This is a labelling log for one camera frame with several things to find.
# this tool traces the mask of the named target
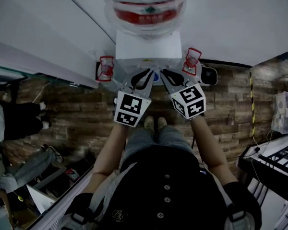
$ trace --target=shirt button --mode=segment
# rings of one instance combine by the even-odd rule
[[[157,217],[162,219],[164,217],[164,214],[160,212],[160,213],[157,214]]]

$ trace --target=person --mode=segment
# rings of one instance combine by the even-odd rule
[[[155,134],[154,119],[147,117],[125,150],[128,127],[116,123],[89,184],[58,229],[259,230],[260,207],[230,172],[204,117],[190,124],[207,169],[201,169],[189,143],[165,118],[158,119]]]
[[[0,154],[0,230],[14,228],[7,194],[41,175],[54,161],[62,163],[63,157],[52,146],[46,145],[41,147],[41,151],[34,153],[26,163],[6,168]]]
[[[44,102],[15,104],[0,100],[0,142],[18,140],[49,128],[48,122],[37,117],[45,108]]]

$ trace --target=white sneaker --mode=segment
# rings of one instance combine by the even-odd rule
[[[160,132],[164,126],[168,125],[167,121],[165,120],[165,118],[160,117],[158,119],[158,132]]]
[[[2,96],[2,100],[7,101],[7,99],[8,99],[8,94],[7,94],[7,92],[6,92],[6,93],[4,93],[4,95]]]
[[[155,134],[154,122],[155,121],[152,116],[148,116],[144,121],[144,128],[147,129],[153,135]]]
[[[55,150],[53,146],[49,146],[47,149],[51,149],[54,152],[54,154],[56,155],[56,161],[58,161],[59,163],[64,162],[64,158],[62,157],[62,155],[57,150]]]
[[[43,121],[43,129],[48,129],[50,127],[50,124],[46,121]]]
[[[41,102],[41,103],[39,104],[39,108],[40,108],[41,111],[45,110],[45,109],[46,109],[46,104],[45,104],[45,102]]]

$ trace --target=leg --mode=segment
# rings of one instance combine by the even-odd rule
[[[184,139],[182,133],[180,133],[173,126],[164,126],[159,132],[157,138],[160,146],[179,148],[193,154],[191,146]]]
[[[6,171],[14,176],[19,188],[38,177],[55,159],[54,152],[48,149],[37,152],[25,164],[7,167]]]
[[[36,117],[41,112],[40,105],[35,103],[24,103],[24,104],[8,103],[8,105],[6,105],[3,108],[3,110],[4,114],[7,112],[8,114],[17,115],[21,117]]]
[[[43,128],[43,123],[36,117],[22,119],[14,116],[5,119],[4,140],[17,140],[37,134]]]
[[[145,148],[157,145],[154,141],[154,135],[152,134],[151,127],[154,127],[154,119],[152,117],[147,117],[144,123],[145,128],[137,129],[128,139],[128,143],[125,147],[123,153],[122,162],[124,162],[128,157],[141,151]]]

